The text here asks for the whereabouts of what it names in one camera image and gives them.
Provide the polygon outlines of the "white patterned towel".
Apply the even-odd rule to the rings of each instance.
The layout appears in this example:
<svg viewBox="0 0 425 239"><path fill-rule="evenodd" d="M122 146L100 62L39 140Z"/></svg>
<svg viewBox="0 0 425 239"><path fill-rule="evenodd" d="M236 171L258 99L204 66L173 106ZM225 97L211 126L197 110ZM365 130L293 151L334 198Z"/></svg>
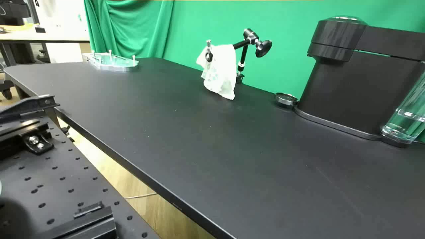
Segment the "white patterned towel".
<svg viewBox="0 0 425 239"><path fill-rule="evenodd" d="M196 58L207 90L226 99L234 98L236 52L230 44L205 46Z"/></svg>

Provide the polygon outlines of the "small black round cap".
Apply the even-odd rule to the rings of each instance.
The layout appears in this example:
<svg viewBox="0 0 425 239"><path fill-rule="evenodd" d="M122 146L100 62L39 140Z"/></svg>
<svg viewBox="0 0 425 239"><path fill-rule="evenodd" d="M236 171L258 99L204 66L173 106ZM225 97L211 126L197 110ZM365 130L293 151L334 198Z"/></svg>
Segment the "small black round cap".
<svg viewBox="0 0 425 239"><path fill-rule="evenodd" d="M297 102L297 98L292 94L286 94L286 93L277 93L276 94L276 101L280 103L280 105L284 105L284 106L294 106L296 102Z"/></svg>

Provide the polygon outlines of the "green backdrop curtain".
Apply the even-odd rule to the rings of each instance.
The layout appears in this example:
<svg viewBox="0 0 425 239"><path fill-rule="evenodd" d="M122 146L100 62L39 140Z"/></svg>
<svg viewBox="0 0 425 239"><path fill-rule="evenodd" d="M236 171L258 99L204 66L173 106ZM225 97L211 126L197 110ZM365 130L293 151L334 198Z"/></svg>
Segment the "green backdrop curtain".
<svg viewBox="0 0 425 239"><path fill-rule="evenodd" d="M300 86L300 117L366 139L422 139L425 33L373 26L350 5L371 0L82 0L90 46L124 58L185 59L207 90L236 97L248 55L264 78Z"/></svg>

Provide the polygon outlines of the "clear glass tray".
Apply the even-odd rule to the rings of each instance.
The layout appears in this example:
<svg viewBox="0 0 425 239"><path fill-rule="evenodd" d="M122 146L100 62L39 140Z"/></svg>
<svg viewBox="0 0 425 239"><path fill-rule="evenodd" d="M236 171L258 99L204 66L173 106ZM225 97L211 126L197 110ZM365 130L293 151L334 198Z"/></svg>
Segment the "clear glass tray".
<svg viewBox="0 0 425 239"><path fill-rule="evenodd" d="M131 55L130 58L115 55L111 52L103 53L83 53L83 58L90 62L94 67L102 70L116 70L116 71L127 71L135 69L139 61Z"/></svg>

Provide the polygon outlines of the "black coffee machine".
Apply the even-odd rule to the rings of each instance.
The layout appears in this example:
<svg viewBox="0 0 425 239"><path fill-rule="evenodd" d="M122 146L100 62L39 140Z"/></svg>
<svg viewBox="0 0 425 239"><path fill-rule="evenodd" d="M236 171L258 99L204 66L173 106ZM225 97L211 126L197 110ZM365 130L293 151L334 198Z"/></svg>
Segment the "black coffee machine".
<svg viewBox="0 0 425 239"><path fill-rule="evenodd" d="M331 17L317 22L306 54L314 66L296 113L377 139L381 126L423 73L425 33Z"/></svg>

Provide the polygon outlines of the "black perforated breadboard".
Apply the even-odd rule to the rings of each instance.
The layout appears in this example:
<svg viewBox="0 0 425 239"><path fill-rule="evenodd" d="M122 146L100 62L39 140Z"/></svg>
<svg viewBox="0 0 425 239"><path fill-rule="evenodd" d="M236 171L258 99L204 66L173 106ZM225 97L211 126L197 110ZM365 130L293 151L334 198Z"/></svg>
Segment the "black perforated breadboard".
<svg viewBox="0 0 425 239"><path fill-rule="evenodd" d="M159 239L47 118L53 147L0 158L0 239Z"/></svg>

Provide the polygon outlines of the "clear water tank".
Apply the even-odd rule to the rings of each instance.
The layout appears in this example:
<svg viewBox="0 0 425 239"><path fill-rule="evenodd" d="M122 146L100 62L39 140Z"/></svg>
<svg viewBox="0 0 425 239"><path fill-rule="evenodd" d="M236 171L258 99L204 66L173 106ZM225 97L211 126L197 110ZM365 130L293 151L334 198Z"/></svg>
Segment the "clear water tank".
<svg viewBox="0 0 425 239"><path fill-rule="evenodd" d="M425 130L425 73L416 79L389 121L381 135L394 143L410 144Z"/></svg>

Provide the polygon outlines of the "wooden desk in background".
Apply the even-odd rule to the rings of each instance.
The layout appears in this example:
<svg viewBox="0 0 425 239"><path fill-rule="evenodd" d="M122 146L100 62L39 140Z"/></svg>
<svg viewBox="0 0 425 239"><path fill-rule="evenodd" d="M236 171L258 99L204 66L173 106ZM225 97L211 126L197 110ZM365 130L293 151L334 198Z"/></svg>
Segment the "wooden desk in background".
<svg viewBox="0 0 425 239"><path fill-rule="evenodd" d="M84 32L45 32L38 33L34 24L23 25L1 25L0 50L6 66L14 65L11 44L22 42L63 42L79 44L87 42L88 36Z"/></svg>

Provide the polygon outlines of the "black metal clamp bracket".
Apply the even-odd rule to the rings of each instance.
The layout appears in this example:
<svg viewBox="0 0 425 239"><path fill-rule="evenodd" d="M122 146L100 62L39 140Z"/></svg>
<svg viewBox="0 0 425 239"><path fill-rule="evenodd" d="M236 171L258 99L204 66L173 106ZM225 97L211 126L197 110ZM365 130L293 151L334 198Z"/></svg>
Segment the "black metal clamp bracket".
<svg viewBox="0 0 425 239"><path fill-rule="evenodd" d="M0 158L19 150L42 154L53 147L46 111L56 106L51 94L19 99L0 109Z"/></svg>

